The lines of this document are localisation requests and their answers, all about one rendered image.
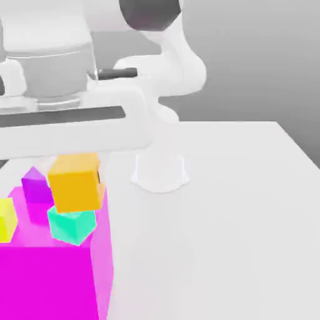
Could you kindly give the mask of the small teal cube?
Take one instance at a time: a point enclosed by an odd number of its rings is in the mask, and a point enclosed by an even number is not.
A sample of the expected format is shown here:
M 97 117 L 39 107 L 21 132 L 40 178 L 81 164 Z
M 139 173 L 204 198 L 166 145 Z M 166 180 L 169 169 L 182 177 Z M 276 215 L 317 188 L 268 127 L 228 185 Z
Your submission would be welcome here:
M 80 246 L 96 228 L 95 211 L 58 213 L 53 206 L 47 211 L 52 238 Z

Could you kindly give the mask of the small orange cube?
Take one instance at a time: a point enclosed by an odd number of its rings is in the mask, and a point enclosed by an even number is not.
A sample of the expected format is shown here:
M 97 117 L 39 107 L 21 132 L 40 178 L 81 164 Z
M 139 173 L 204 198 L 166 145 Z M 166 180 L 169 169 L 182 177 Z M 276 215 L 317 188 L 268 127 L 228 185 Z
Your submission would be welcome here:
M 99 176 L 96 153 L 60 155 L 48 172 L 56 211 L 59 214 L 101 208 L 105 185 Z

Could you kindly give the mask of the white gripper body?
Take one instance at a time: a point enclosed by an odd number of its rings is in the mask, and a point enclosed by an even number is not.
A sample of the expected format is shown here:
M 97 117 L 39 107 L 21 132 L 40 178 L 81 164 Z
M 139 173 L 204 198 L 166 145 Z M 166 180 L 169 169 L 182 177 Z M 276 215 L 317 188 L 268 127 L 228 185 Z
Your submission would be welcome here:
M 152 140 L 148 102 L 133 84 L 94 87 L 77 108 L 0 111 L 0 159 L 142 149 Z

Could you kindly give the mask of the small yellow cube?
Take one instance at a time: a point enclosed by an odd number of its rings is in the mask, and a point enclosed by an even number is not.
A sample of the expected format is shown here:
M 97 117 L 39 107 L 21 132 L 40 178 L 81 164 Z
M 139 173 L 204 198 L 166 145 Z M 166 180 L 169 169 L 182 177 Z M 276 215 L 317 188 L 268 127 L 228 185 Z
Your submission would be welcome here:
M 17 225 L 13 199 L 11 197 L 0 199 L 0 243 L 11 242 Z

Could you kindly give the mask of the small purple cube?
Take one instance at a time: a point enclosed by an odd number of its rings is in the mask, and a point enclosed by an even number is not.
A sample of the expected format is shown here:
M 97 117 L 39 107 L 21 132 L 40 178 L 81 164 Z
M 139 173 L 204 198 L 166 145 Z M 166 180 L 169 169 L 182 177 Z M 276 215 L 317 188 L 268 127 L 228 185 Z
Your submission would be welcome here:
M 34 166 L 21 178 L 21 182 L 28 203 L 53 203 L 46 177 Z

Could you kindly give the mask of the large magenta box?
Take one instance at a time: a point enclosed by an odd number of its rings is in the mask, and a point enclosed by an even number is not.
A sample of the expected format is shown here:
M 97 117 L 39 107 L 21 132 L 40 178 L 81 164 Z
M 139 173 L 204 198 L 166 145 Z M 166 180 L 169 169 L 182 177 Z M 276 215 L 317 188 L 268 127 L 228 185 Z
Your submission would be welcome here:
M 0 320 L 106 320 L 114 276 L 108 202 L 96 211 L 96 229 L 74 246 L 31 223 L 21 187 L 9 197 L 18 226 L 0 243 Z

